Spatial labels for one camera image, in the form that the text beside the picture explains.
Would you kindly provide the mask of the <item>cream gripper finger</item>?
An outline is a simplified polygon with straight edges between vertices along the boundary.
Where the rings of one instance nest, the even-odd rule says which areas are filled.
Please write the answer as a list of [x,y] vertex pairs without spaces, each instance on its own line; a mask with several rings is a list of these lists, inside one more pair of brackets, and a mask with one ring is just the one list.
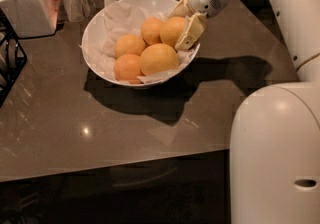
[[187,51],[199,40],[207,27],[207,18],[203,13],[195,13],[191,17],[186,16],[183,32],[180,35],[175,49],[178,51]]
[[188,0],[179,0],[175,7],[171,10],[168,17],[191,17],[194,14],[193,10],[188,5]]

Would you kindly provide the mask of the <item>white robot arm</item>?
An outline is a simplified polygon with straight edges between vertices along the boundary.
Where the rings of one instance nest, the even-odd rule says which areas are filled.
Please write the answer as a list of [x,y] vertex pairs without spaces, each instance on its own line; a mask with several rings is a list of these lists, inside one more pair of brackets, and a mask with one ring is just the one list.
[[[180,0],[191,48],[229,0]],[[269,0],[298,79],[248,96],[229,152],[231,224],[320,224],[320,0]]]

